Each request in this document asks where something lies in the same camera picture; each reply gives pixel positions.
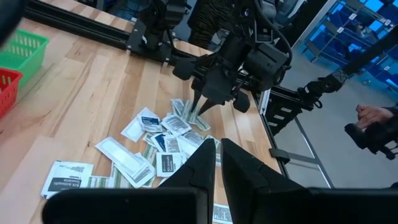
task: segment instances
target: white packet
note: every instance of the white packet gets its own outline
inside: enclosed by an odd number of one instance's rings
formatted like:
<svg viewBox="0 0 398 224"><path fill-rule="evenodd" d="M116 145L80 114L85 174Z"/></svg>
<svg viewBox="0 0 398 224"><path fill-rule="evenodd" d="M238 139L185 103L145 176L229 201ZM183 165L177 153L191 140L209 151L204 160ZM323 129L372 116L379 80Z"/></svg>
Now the white packet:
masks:
<svg viewBox="0 0 398 224"><path fill-rule="evenodd" d="M150 118L158 118L158 116L154 112L152 112L150 109L148 109L147 107L144 107L144 109L142 109L139 112L138 116L147 116Z"/></svg>
<svg viewBox="0 0 398 224"><path fill-rule="evenodd" d="M206 121L201 118L200 116L197 116L195 120L196 126L200 129L200 131L208 131L210 130L210 125L206 123Z"/></svg>
<svg viewBox="0 0 398 224"><path fill-rule="evenodd" d="M191 126L177 115L167 116L161 123L174 136L180 136L191 130Z"/></svg>
<svg viewBox="0 0 398 224"><path fill-rule="evenodd" d="M152 141L151 137L154 136L156 133L147 133L144 136L144 141L148 143L148 145L156 147L154 142Z"/></svg>
<svg viewBox="0 0 398 224"><path fill-rule="evenodd" d="M156 152L157 152L156 147L152 147L152 146L148 145L145 148L144 155L142 155L142 156L144 156L145 159L148 160L148 162L150 164L152 164L153 167L156 166ZM143 188L151 188L154 184L155 178L156 178L156 176L151 178L151 180L148 180L142 187Z"/></svg>
<svg viewBox="0 0 398 224"><path fill-rule="evenodd" d="M166 152L177 152L181 153L180 143L178 139L173 135L164 136L164 144L166 148Z"/></svg>
<svg viewBox="0 0 398 224"><path fill-rule="evenodd" d="M138 121L138 117L135 117L128 125L126 128L123 129L123 131L121 132L121 134L134 141L134 142L138 142L138 140L141 138L141 136L144 134L144 129L142 128L142 126L140 125L139 121Z"/></svg>
<svg viewBox="0 0 398 224"><path fill-rule="evenodd" d="M152 116L138 116L139 123L142 128L149 133L162 132L163 128L160 125L160 119Z"/></svg>
<svg viewBox="0 0 398 224"><path fill-rule="evenodd" d="M55 161L45 180L41 196L48 199L63 190L88 187L93 169L93 164Z"/></svg>
<svg viewBox="0 0 398 224"><path fill-rule="evenodd" d="M156 173L158 177L170 177L182 166L179 153L158 152L156 154Z"/></svg>
<svg viewBox="0 0 398 224"><path fill-rule="evenodd" d="M172 102L172 107L175 108L175 111L177 112L176 115L181 116L182 111L184 110L184 102L181 99L171 99Z"/></svg>
<svg viewBox="0 0 398 224"><path fill-rule="evenodd" d="M124 178L122 173L120 173L119 170L115 167L114 162L112 162L111 176L109 177L108 188L111 189L133 188L130 182L126 180L126 178Z"/></svg>
<svg viewBox="0 0 398 224"><path fill-rule="evenodd" d="M221 154L216 153L216 166L221 167Z"/></svg>
<svg viewBox="0 0 398 224"><path fill-rule="evenodd" d="M189 141L186 137L184 136L179 136L178 141L180 143L181 150L185 152L185 157L189 159L189 157L192 156L192 154L198 149L198 146Z"/></svg>
<svg viewBox="0 0 398 224"><path fill-rule="evenodd" d="M88 188L108 188L109 177L91 176L88 179Z"/></svg>
<svg viewBox="0 0 398 224"><path fill-rule="evenodd" d="M221 224L232 224L232 216L229 207L226 205L214 204L213 222Z"/></svg>
<svg viewBox="0 0 398 224"><path fill-rule="evenodd" d="M185 133L183 136L198 147L204 142L203 136L193 130Z"/></svg>
<svg viewBox="0 0 398 224"><path fill-rule="evenodd" d="M135 176L145 165L112 137L102 140L95 147L130 176Z"/></svg>
<svg viewBox="0 0 398 224"><path fill-rule="evenodd" d="M152 165L144 166L134 177L131 177L123 168L115 164L115 167L122 173L124 178L136 189L142 187L148 180L155 176L155 169Z"/></svg>

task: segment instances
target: wooden table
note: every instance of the wooden table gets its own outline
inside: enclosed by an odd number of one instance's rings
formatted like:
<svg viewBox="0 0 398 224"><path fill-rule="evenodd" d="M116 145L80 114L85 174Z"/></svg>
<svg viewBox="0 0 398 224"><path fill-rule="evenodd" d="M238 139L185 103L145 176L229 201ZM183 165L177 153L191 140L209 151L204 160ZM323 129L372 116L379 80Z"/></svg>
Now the wooden table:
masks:
<svg viewBox="0 0 398 224"><path fill-rule="evenodd" d="M128 21L75 1L47 2L132 30ZM192 100L193 91L190 82L173 76L173 67L166 64L27 19L20 28L44 35L50 43L42 68L20 90L17 105L0 122L0 217L1 223L40 223L45 203L40 191L55 160L94 164L93 175L109 176L111 161L95 144L112 136L130 151L143 152L144 141L134 143L120 132L143 107L163 118L171 112L170 99ZM185 42L176 46L191 54L208 53ZM279 171L269 155L271 144L252 96L250 100L247 113L234 110L231 103L207 111L203 118L211 129L199 133L230 138ZM219 167L215 203L228 204Z"/></svg>

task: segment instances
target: floor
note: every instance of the floor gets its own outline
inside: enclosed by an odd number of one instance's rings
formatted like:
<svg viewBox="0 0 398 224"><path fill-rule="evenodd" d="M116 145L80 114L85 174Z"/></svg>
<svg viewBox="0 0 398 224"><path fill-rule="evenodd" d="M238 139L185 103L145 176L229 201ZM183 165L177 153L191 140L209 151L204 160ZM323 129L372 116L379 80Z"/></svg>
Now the floor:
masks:
<svg viewBox="0 0 398 224"><path fill-rule="evenodd" d="M292 69L287 72L281 84L283 87L294 90L333 71L331 65L323 60L309 62L301 50L294 49ZM383 188L398 182L397 160L390 161L383 155L359 149L344 132L345 125L357 121L355 107L358 104L392 106L396 100L387 96L385 91L364 86L358 78L348 80L340 91L323 95L321 100L322 109L304 111L298 120L332 184L337 188ZM280 149L312 157L295 121L275 140ZM291 179L306 187L328 187L317 166L291 161L287 169Z"/></svg>

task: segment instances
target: cable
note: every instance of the cable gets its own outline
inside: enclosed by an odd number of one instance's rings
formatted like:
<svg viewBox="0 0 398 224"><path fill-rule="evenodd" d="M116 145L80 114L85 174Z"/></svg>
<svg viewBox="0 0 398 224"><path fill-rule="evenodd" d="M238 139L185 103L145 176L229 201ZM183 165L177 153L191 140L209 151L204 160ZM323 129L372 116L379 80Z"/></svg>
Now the cable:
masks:
<svg viewBox="0 0 398 224"><path fill-rule="evenodd" d="M293 59L293 53L292 53L292 49L291 49L291 47L290 47L290 44L287 42L285 36L279 31L279 29L276 28L276 27L272 24L272 22L266 17L266 15L264 15L264 13L263 13L263 11L262 11L262 9L261 9L261 6L260 6L260 4L259 4L259 1L258 1L258 0L253 0L253 1L254 1L254 4L256 5L256 9L258 10L258 12L259 12L261 18L271 27L272 30L274 30L274 31L278 34L278 36L280 37L280 39L281 39L281 40L283 41L283 43L286 45L286 47L287 47L286 50L287 50L287 53L289 54L289 58L287 59L286 64L287 64L288 66L290 66L290 63L292 63L292 59Z"/></svg>
<svg viewBox="0 0 398 224"><path fill-rule="evenodd" d="M281 74L280 74L278 81L276 81L276 85L279 85L280 83L282 83L282 80L285 78L286 71L280 71L280 72L281 72Z"/></svg>

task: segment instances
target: person's hand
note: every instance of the person's hand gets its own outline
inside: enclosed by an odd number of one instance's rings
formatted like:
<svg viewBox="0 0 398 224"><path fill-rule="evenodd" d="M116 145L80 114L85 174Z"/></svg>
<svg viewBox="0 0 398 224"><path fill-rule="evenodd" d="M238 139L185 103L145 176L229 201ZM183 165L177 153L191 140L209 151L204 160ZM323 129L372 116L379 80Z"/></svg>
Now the person's hand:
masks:
<svg viewBox="0 0 398 224"><path fill-rule="evenodd" d="M361 129L367 128L375 122L384 123L393 117L391 111L377 106L358 105L356 112L358 112L356 125Z"/></svg>

